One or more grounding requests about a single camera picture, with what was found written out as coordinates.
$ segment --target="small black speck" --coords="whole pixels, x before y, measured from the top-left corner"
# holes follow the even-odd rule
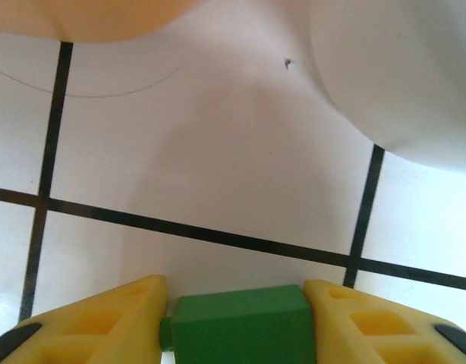
[[[285,69],[288,70],[288,66],[294,63],[290,58],[284,58]]]

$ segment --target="floor tile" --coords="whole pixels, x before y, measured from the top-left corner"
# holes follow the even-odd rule
[[[442,317],[466,330],[466,290],[361,271],[355,287]]]
[[[51,212],[46,223],[33,314],[147,275],[165,275],[178,297],[302,284],[340,283],[343,268],[220,246]]]
[[[363,255],[466,277],[466,175],[387,153]]]
[[[33,215],[0,202],[0,335],[17,324]]]
[[[76,45],[52,196],[347,253],[372,144],[317,89],[294,3]]]
[[[0,187],[36,193],[59,42],[0,34]]]

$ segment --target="green block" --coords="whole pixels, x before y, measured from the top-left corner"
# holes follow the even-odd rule
[[[177,364],[314,364],[313,318],[299,286],[183,297],[160,328]]]

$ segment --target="white object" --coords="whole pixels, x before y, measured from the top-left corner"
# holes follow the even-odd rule
[[[323,82],[366,136],[466,172],[466,0],[313,0]]]

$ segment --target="black grid line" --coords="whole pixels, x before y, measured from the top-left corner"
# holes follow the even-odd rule
[[[22,298],[20,301],[19,321],[28,319],[32,315],[33,310],[37,272],[39,270],[44,227],[46,225],[46,216],[48,211],[46,202],[51,193],[52,174],[55,167],[59,129],[61,127],[61,116],[65,105],[66,85],[68,84],[72,53],[73,44],[62,42],[59,49],[54,89],[52,91],[46,144],[44,145],[43,164],[39,179],[39,200],[35,206],[36,211],[34,212],[33,228],[30,235],[26,275],[24,278],[24,288],[22,290]]]
[[[34,214],[33,229],[27,258],[26,276],[20,305],[20,320],[30,317],[32,312],[36,290],[36,279],[39,270],[39,258],[48,211],[60,212],[67,215],[90,218],[97,221],[120,224],[164,234],[171,234],[179,237],[187,237],[225,246],[249,249],[262,253],[345,267],[347,269],[344,285],[349,287],[354,286],[358,271],[368,271],[381,275],[466,290],[465,277],[397,265],[389,262],[364,259],[361,257],[383,163],[384,150],[377,145],[373,146],[370,167],[367,172],[367,180],[361,200],[361,206],[358,212],[357,224],[354,229],[349,255],[296,246],[277,241],[264,240],[255,237],[247,237],[239,234],[207,229],[204,227],[180,224],[172,221],[165,221],[157,218],[134,215],[126,212],[103,209],[100,207],[51,198],[50,192],[52,186],[52,175],[55,167],[61,116],[65,102],[65,91],[71,65],[72,50],[72,43],[61,43],[58,65],[56,68],[55,85],[52,94],[52,103],[49,112],[49,125],[46,134],[46,145],[43,155],[38,195],[35,196],[28,193],[20,193],[0,188],[0,201],[34,207],[36,210]]]
[[[382,170],[383,156],[385,150],[378,145],[373,145],[371,153],[370,167],[368,168],[367,180],[364,184],[363,197],[357,216],[356,227],[354,229],[353,241],[349,252],[348,268],[346,269],[343,285],[354,288],[357,271],[360,265],[361,253],[363,252],[364,241],[366,239],[368,224],[370,223],[371,211],[375,201],[376,189],[378,187],[379,175]]]

